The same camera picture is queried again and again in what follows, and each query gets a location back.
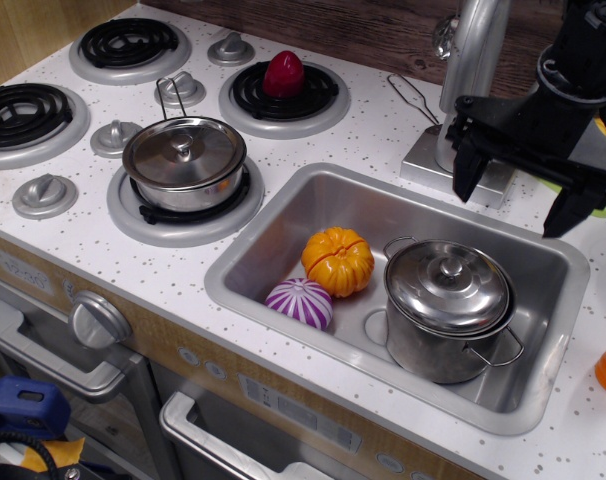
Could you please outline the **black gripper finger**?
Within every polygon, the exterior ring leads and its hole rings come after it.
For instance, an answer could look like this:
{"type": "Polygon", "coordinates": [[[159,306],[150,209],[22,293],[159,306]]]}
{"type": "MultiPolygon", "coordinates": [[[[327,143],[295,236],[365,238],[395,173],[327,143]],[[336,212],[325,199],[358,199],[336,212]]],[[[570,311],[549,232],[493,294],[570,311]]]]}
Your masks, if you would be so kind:
{"type": "Polygon", "coordinates": [[[544,238],[559,238],[583,222],[597,206],[591,190],[562,188],[544,221],[544,238]]]}
{"type": "Polygon", "coordinates": [[[462,138],[454,159],[453,176],[453,190],[460,200],[470,200],[490,161],[490,153],[478,146],[471,135],[462,138]]]}

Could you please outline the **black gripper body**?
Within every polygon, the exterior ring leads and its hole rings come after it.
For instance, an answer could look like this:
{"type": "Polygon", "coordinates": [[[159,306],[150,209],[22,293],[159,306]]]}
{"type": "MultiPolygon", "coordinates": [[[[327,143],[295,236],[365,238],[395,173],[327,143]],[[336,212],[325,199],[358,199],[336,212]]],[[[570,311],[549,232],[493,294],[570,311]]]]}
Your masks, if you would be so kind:
{"type": "Polygon", "coordinates": [[[537,65],[537,89],[518,99],[474,97],[455,108],[448,137],[471,135],[491,161],[508,163],[562,188],[591,190],[606,207],[606,45],[553,45],[537,65]]]}

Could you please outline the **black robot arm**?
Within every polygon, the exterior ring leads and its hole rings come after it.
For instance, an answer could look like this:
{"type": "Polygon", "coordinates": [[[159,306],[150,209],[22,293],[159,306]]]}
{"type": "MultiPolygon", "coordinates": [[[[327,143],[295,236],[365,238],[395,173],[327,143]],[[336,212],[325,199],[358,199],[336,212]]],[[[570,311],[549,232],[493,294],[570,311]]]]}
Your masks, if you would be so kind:
{"type": "Polygon", "coordinates": [[[456,98],[452,188],[468,201],[493,161],[545,179],[560,191],[544,235],[558,238],[606,208],[606,1],[569,9],[536,77],[524,97],[456,98]]]}

